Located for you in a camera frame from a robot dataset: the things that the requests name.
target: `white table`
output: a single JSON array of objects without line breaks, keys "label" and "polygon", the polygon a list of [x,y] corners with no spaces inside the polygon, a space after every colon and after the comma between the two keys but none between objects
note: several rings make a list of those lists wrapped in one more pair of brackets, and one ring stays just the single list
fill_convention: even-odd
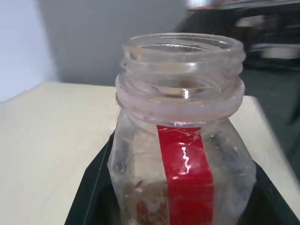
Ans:
[{"label": "white table", "polygon": [[[0,224],[62,225],[115,128],[115,88],[48,82],[0,106]],[[253,97],[231,121],[300,218],[300,187]]]}]

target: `jar neck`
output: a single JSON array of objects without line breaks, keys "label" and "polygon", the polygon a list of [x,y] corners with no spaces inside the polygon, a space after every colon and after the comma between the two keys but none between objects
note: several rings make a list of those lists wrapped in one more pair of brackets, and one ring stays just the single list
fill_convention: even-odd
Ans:
[{"label": "jar neck", "polygon": [[171,128],[203,128],[206,126],[215,126],[217,124],[220,123],[224,123],[226,121],[228,121],[229,119],[226,118],[221,118],[218,120],[214,120],[211,122],[207,122],[207,123],[203,123],[203,124],[186,124],[184,126],[174,126],[174,124],[172,123],[166,123],[165,121],[161,120],[161,121],[157,121],[156,123],[153,123],[152,121],[148,122],[147,120],[141,120],[138,119],[135,115],[133,115],[130,111],[127,111],[126,109],[121,109],[120,112],[120,117],[124,118],[126,117],[128,122],[131,124],[131,126],[135,127],[136,130],[140,130],[143,133],[149,133],[151,135],[155,135],[156,134],[156,129],[153,128],[153,126],[157,125],[157,126],[164,126],[164,127],[171,127]]},{"label": "jar neck", "polygon": [[201,34],[154,34],[124,46],[116,99],[127,114],[169,127],[199,127],[232,115],[244,93],[240,42]]}]

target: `red label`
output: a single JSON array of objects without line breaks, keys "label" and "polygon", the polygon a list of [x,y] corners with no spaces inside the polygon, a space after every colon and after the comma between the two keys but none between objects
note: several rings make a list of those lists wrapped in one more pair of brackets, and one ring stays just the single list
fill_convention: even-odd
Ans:
[{"label": "red label", "polygon": [[200,128],[157,126],[170,225],[212,225],[213,178]]}]

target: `plastic jar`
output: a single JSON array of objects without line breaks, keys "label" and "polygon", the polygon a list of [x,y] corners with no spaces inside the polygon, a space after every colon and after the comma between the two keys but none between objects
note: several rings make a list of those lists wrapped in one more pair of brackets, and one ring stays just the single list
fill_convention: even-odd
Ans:
[{"label": "plastic jar", "polygon": [[108,162],[123,225],[234,225],[255,165],[228,117],[243,98],[237,40],[162,33],[123,46]]}]

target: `black tray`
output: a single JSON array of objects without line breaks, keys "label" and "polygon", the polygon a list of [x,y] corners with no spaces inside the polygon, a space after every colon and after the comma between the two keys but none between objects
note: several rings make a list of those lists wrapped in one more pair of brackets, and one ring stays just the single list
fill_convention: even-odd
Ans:
[{"label": "black tray", "polygon": [[[112,134],[86,169],[65,225],[120,225],[120,209],[107,169]],[[263,169],[256,164],[257,182],[238,225],[300,225]]]}]

